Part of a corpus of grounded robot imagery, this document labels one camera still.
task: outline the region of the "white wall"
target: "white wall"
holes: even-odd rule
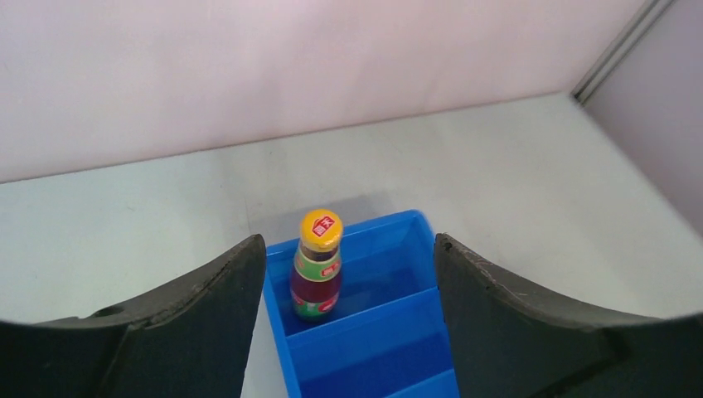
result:
[[[587,105],[703,234],[703,2],[677,0]]]
[[[0,2],[0,181],[570,90],[642,3]]]

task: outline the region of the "sauce bottle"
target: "sauce bottle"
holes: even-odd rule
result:
[[[319,321],[339,299],[342,287],[342,220],[326,209],[310,211],[300,223],[300,243],[293,259],[290,292],[295,313]]]

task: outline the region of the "blue container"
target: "blue container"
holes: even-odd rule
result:
[[[342,290],[323,323],[293,312],[298,240],[267,249],[264,298],[289,396],[458,397],[433,245],[419,211],[347,226]]]

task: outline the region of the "dark red liquid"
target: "dark red liquid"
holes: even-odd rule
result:
[[[313,282],[300,276],[298,271],[293,270],[290,273],[290,288],[302,300],[308,303],[324,303],[335,294],[339,293],[342,287],[342,271],[339,271],[334,278],[325,282]]]

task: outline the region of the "pink wall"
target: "pink wall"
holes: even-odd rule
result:
[[[0,3],[0,181],[571,90],[643,0]]]

